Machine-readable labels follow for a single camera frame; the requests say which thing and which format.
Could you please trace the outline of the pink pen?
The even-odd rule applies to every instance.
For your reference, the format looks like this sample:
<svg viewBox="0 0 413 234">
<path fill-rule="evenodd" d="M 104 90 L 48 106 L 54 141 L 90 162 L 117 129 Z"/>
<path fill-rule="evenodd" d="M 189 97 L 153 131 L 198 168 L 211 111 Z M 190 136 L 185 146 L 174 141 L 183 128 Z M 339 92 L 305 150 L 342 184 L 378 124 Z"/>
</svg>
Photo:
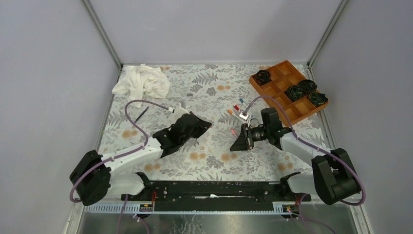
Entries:
<svg viewBox="0 0 413 234">
<path fill-rule="evenodd" d="M 234 131 L 234 129 L 230 129 L 231 133 L 235 136 L 238 137 L 238 135 L 236 134 L 236 132 Z"/>
</svg>

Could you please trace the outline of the white pen blue tip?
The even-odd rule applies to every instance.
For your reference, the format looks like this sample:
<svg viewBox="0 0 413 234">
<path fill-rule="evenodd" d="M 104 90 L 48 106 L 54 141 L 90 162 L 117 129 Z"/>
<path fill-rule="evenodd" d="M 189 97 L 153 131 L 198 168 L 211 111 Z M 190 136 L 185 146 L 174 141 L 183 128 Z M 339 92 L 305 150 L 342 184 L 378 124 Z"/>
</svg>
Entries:
<svg viewBox="0 0 413 234">
<path fill-rule="evenodd" d="M 246 103 L 244 102 L 244 100 L 242 98 L 239 99 L 239 101 L 241 102 L 241 104 L 243 105 L 243 107 L 247 108 Z"/>
</svg>

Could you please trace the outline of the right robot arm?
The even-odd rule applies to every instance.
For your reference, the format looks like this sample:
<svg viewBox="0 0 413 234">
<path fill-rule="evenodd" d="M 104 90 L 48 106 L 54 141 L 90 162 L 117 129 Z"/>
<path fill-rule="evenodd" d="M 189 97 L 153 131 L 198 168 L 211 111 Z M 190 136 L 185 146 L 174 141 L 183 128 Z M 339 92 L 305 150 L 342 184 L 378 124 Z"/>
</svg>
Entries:
<svg viewBox="0 0 413 234">
<path fill-rule="evenodd" d="M 279 193 L 287 201 L 298 194 L 317 195 L 325 204 L 332 205 L 362 191 L 348 153 L 342 149 L 318 147 L 303 140 L 289 127 L 283 127 L 275 108 L 261 110 L 263 123 L 250 127 L 241 125 L 238 138 L 230 151 L 248 151 L 258 141 L 268 141 L 279 150 L 299 157 L 312 168 L 311 175 L 292 173 L 280 179 Z"/>
</svg>

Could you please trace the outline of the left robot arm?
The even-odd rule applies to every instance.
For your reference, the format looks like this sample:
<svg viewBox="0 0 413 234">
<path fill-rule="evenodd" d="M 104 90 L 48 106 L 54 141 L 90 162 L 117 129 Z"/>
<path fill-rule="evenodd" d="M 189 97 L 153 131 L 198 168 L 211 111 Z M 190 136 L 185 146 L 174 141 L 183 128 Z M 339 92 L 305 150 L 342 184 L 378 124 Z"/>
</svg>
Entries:
<svg viewBox="0 0 413 234">
<path fill-rule="evenodd" d="M 69 176 L 73 184 L 70 200 L 84 206 L 118 195 L 134 195 L 139 200 L 146 200 L 151 194 L 148 180 L 143 179 L 142 173 L 126 175 L 124 172 L 137 164 L 179 151 L 189 139 L 198 139 L 211 126 L 211 122 L 189 112 L 170 127 L 147 138 L 142 146 L 102 155 L 96 150 L 87 152 Z"/>
</svg>

